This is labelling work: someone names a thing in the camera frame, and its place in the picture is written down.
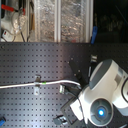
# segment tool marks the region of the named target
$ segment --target pegboard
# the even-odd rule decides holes
[[[91,54],[98,55],[98,62],[115,60],[128,73],[127,44],[0,43],[0,85],[34,82],[36,74],[41,75],[42,81],[77,81],[67,63],[71,58],[87,80]],[[41,86],[39,96],[33,93],[34,86],[0,89],[0,117],[7,120],[2,128],[70,128],[56,126],[53,118],[62,114],[60,108],[72,96],[61,95],[59,84]],[[66,111],[71,119],[75,118],[70,108]],[[128,117],[116,108],[114,111],[108,127],[128,123]]]

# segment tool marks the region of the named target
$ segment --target cable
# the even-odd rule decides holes
[[[1,39],[3,39],[5,42],[8,42],[7,40],[5,40],[3,37],[1,37]]]
[[[125,23],[128,25],[128,21],[126,20],[126,18],[123,16],[122,12],[120,11],[120,9],[117,7],[117,5],[115,5],[118,12],[120,13],[120,15],[122,16],[122,18],[124,19]]]
[[[34,83],[28,83],[28,84],[17,84],[17,85],[5,85],[5,86],[0,86],[0,89],[3,88],[15,88],[15,87],[24,87],[24,86],[32,86]]]
[[[59,81],[54,81],[54,82],[41,82],[39,83],[40,85],[49,85],[49,84],[58,84],[58,83],[71,83],[71,84],[76,84],[80,85],[77,82],[70,81],[70,80],[59,80]],[[33,86],[35,83],[28,83],[28,84],[17,84],[17,85],[5,85],[5,86],[0,86],[0,89],[3,88],[15,88],[15,87],[25,87],[25,86]]]
[[[16,36],[14,36],[14,39],[13,39],[13,41],[12,41],[12,42],[14,42],[14,41],[15,41],[15,39],[16,39]]]
[[[53,82],[43,82],[42,84],[59,84],[59,83],[70,83],[70,84],[76,84],[78,86],[80,86],[79,83],[75,82],[75,81],[70,81],[70,80],[58,80],[58,81],[53,81]]]
[[[22,36],[23,42],[25,42],[25,39],[24,39],[22,31],[21,31],[21,36]]]

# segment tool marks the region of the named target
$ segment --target white robot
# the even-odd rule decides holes
[[[70,107],[86,124],[88,120],[98,127],[109,124],[113,105],[123,116],[128,116],[128,75],[113,60],[105,60],[93,71],[89,85],[78,98]]]

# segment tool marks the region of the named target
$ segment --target black cable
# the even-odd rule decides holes
[[[117,5],[115,5],[116,9],[118,10],[118,12],[120,13],[120,15],[122,16],[122,18],[124,19],[125,23],[128,25],[128,21],[126,20],[126,18],[124,17],[124,15],[122,14],[122,12],[120,11],[120,9],[117,7]]]
[[[3,37],[1,37],[1,39],[3,39],[5,42],[8,42],[7,40],[5,40]]]
[[[15,39],[16,39],[16,36],[14,36],[14,38],[13,38],[13,41],[12,41],[12,42],[14,42],[14,41],[15,41]]]
[[[22,36],[23,42],[25,42],[25,39],[24,39],[22,31],[21,31],[21,36]]]
[[[80,106],[81,106],[81,112],[82,112],[82,116],[83,116],[83,122],[84,122],[84,112],[83,112],[83,108],[82,108],[82,104],[81,104],[81,101],[80,99],[78,98],[78,96],[76,96],[75,94],[73,94],[72,92],[68,91],[69,94],[71,94],[72,96],[74,96],[80,103]]]

